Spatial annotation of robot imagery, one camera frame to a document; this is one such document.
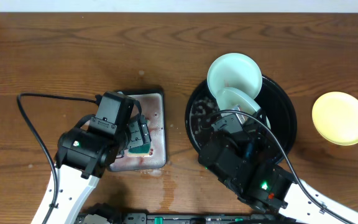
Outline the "yellow plate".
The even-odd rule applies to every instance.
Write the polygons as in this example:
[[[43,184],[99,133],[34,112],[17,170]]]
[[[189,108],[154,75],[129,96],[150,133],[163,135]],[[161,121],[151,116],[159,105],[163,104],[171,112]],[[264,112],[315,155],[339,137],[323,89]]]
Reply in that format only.
[[[358,99],[332,91],[321,95],[311,111],[319,134],[333,144],[351,146],[358,143]]]

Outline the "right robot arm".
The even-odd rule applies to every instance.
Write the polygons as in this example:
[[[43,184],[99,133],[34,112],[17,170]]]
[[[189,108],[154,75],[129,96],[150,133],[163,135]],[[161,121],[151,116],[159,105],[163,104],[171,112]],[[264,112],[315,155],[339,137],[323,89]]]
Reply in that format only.
[[[358,212],[318,192],[288,159],[296,136],[294,114],[247,114],[226,110],[190,119],[190,139],[205,166],[238,200],[258,212],[277,213],[298,223],[358,223]]]

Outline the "green yellow sponge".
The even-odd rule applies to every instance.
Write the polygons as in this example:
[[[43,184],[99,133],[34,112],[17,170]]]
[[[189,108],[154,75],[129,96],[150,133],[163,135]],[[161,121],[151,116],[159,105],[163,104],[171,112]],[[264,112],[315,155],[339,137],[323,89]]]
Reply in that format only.
[[[128,155],[135,157],[135,156],[148,156],[150,151],[151,143],[145,144],[141,147],[136,147],[133,149],[127,149]]]

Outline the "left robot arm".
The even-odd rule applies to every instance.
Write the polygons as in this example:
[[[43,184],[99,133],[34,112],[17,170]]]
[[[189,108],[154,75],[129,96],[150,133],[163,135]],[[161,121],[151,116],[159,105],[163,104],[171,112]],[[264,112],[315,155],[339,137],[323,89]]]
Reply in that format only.
[[[58,140],[50,181],[33,223],[74,223],[104,171],[128,149],[151,139],[138,100],[107,91],[98,111]]]

